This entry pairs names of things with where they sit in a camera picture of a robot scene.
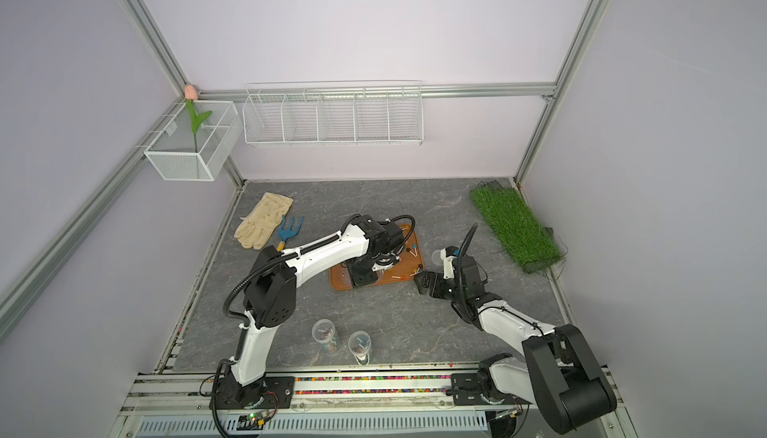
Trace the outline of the clear plastic candy jar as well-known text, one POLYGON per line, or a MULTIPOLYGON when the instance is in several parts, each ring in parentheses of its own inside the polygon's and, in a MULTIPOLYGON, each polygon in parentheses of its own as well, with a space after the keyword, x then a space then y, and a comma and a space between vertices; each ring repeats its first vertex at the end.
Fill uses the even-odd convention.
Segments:
POLYGON ((374 259, 373 272, 385 272, 399 264, 399 256, 395 254, 386 254, 374 259))

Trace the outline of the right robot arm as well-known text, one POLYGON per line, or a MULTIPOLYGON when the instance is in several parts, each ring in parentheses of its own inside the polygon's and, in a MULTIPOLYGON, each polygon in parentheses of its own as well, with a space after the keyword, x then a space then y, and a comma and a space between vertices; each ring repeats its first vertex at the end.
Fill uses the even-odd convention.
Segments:
POLYGON ((534 319, 485 289, 483 269, 469 256, 477 228, 469 229, 460 246, 439 250, 443 270, 417 273, 415 285, 421 295, 451 302, 463 322, 522 356, 501 353, 485 360, 477 374, 479 393, 489 401, 513 395, 535 405, 558 434, 615 412, 615 392, 579 328, 534 319))

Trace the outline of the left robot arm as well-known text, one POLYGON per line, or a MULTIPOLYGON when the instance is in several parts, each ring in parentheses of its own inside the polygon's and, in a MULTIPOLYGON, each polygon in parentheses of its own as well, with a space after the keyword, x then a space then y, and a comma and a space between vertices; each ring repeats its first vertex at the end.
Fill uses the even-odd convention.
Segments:
POLYGON ((309 244, 264 248, 224 301, 223 314, 239 321, 241 335, 234 356, 217 366, 210 407, 256 407, 270 392, 265 384, 268 355, 279 327, 294 314, 305 282, 341 264, 353 286, 372 285, 399 263, 414 232, 415 218, 409 214, 385 220, 355 214, 340 230, 309 244))

